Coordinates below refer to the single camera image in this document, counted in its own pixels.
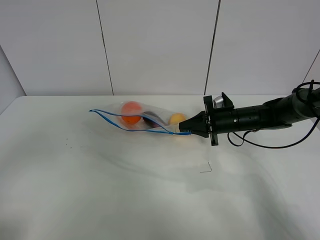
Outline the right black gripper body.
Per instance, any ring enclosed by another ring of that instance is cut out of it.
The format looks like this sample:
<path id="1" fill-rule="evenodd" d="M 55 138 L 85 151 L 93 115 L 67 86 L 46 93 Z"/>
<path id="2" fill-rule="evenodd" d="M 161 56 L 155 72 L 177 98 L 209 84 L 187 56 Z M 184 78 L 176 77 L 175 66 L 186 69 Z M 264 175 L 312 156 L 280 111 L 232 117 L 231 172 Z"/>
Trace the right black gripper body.
<path id="1" fill-rule="evenodd" d="M 230 98 L 224 93 L 221 93 L 224 99 L 224 107 L 214 108 L 213 97 L 211 95 L 203 98 L 206 125 L 210 136 L 212 146 L 218 146 L 218 134 L 230 133 L 235 129 L 237 120 L 237 111 Z"/>

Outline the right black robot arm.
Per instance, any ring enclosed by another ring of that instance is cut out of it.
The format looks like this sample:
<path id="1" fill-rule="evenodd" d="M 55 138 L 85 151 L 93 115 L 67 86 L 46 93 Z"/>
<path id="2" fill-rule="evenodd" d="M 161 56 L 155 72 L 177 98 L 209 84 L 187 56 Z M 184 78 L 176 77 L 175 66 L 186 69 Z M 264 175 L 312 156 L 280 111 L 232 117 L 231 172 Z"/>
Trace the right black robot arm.
<path id="1" fill-rule="evenodd" d="M 180 122 L 182 133 L 210 138 L 217 146 L 219 134 L 243 132 L 245 135 L 260 130 L 290 128 L 293 124 L 320 118 L 320 90 L 310 81 L 298 85 L 286 97 L 276 98 L 261 105 L 235 108 L 231 99 L 222 93 L 213 98 L 203 98 L 205 110 L 194 117 Z"/>

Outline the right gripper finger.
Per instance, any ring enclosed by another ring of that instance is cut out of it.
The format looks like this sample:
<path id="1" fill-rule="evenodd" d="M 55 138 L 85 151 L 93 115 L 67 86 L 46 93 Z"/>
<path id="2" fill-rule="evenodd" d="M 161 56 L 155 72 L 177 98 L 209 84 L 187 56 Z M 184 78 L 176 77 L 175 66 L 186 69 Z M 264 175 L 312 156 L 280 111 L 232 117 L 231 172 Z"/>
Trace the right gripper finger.
<path id="1" fill-rule="evenodd" d="M 180 130 L 205 130 L 206 112 L 201 111 L 197 115 L 179 123 Z"/>
<path id="2" fill-rule="evenodd" d="M 209 138 L 209 133 L 207 131 L 201 131 L 201 130 L 191 130 L 191 134 L 197 135 L 203 138 Z"/>

